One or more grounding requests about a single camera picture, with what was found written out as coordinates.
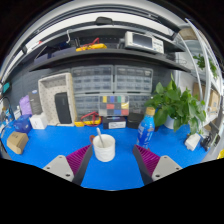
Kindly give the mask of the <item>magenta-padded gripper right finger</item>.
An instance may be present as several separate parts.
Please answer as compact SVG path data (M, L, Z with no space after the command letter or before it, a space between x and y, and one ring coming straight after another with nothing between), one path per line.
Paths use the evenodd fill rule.
M138 145L133 147L133 154L145 185L182 169L182 167L169 156L158 156L150 150Z

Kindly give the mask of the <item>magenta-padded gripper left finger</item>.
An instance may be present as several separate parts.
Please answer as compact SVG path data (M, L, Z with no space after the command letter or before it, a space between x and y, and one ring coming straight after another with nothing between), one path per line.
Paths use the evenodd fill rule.
M58 155L44 167L44 170L81 185L92 154L92 145L87 145L67 156Z

